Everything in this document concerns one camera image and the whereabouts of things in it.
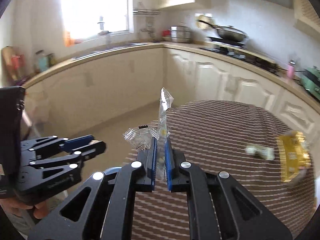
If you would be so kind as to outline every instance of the round table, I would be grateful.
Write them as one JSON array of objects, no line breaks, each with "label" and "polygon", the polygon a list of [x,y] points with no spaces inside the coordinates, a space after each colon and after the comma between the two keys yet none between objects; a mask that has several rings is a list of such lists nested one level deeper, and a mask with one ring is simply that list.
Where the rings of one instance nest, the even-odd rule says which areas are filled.
[{"label": "round table", "polygon": [[[295,187],[280,181],[276,137],[289,127],[269,111],[229,101],[196,101],[167,113],[172,148],[187,161],[210,173],[228,171],[262,202],[296,237],[313,214],[313,166]],[[275,160],[266,161],[245,152],[254,143],[275,149]],[[131,154],[128,160],[135,159]],[[189,240],[185,193],[171,193],[163,181],[152,193],[136,193],[132,239]]]}]

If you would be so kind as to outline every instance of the gas stove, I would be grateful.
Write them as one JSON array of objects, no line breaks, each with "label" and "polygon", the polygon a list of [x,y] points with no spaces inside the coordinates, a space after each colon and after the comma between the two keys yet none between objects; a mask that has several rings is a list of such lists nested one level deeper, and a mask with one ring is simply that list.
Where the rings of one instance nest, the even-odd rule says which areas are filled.
[{"label": "gas stove", "polygon": [[219,54],[223,54],[229,57],[239,59],[241,61],[250,63],[252,65],[255,65],[256,67],[262,68],[268,72],[271,72],[279,76],[279,73],[277,71],[278,64],[274,60],[247,50],[244,44],[243,46],[240,47],[240,46],[235,46],[231,44],[225,44],[221,41],[219,42],[213,41],[208,43],[210,44],[210,47],[201,47],[199,49],[204,49],[207,51],[212,51],[212,52],[216,52]]}]

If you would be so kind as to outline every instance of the kitchen counter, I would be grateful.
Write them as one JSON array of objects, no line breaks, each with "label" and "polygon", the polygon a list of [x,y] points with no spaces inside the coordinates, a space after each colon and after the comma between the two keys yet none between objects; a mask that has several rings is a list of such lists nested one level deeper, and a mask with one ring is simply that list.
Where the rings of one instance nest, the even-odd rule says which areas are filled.
[{"label": "kitchen counter", "polygon": [[52,76],[55,75],[61,71],[64,71],[66,69],[75,67],[77,65],[92,61],[92,60],[97,60],[99,58],[103,57],[108,57],[111,55],[116,55],[116,54],[121,54],[121,53],[126,53],[126,52],[131,52],[131,51],[137,51],[137,50],[143,50],[143,49],[155,49],[155,48],[170,48],[170,49],[179,49],[183,51],[188,51],[196,54],[201,54],[204,56],[212,57],[218,60],[222,60],[228,63],[231,63],[233,65],[237,65],[239,67],[242,67],[244,69],[247,69],[249,71],[252,71],[254,73],[257,73],[258,75],[261,75],[270,81],[280,85],[281,87],[287,89],[288,91],[292,92],[294,95],[296,95],[298,98],[306,102],[309,106],[311,106],[316,112],[320,114],[320,104],[314,100],[310,95],[308,95],[303,87],[299,86],[293,81],[288,81],[286,78],[281,78],[278,77],[272,73],[269,73],[261,68],[258,68],[254,65],[251,65],[249,63],[243,62],[241,60],[228,57],[219,53],[215,52],[210,52],[210,51],[205,51],[202,49],[199,49],[200,45],[199,44],[183,44],[183,43],[173,43],[173,42],[161,42],[161,43],[152,43],[149,42],[146,45],[140,45],[140,46],[134,46],[134,47],[128,47],[128,48],[121,48],[121,49],[114,49],[106,52],[101,52],[96,55],[91,55],[86,58],[74,60],[74,59],[68,59],[65,60],[61,63],[58,63],[57,65],[51,67],[47,71],[44,71],[35,77],[33,77],[31,80],[26,82],[23,86],[27,89],[36,83]]}]

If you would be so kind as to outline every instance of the kitchen window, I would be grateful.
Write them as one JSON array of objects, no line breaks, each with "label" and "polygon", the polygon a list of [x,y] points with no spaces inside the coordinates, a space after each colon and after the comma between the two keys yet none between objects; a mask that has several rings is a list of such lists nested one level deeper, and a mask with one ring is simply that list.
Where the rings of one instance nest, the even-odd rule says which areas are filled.
[{"label": "kitchen window", "polygon": [[129,31],[128,0],[61,0],[61,8],[66,46],[99,38],[101,26],[113,33]]}]

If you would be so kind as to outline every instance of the white label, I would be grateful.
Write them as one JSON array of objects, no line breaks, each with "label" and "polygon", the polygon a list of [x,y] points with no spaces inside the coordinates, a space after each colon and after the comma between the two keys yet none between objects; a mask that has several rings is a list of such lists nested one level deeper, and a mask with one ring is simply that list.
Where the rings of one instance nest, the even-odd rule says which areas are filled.
[{"label": "white label", "polygon": [[4,170],[3,170],[2,164],[0,164],[0,175],[4,176]]}]

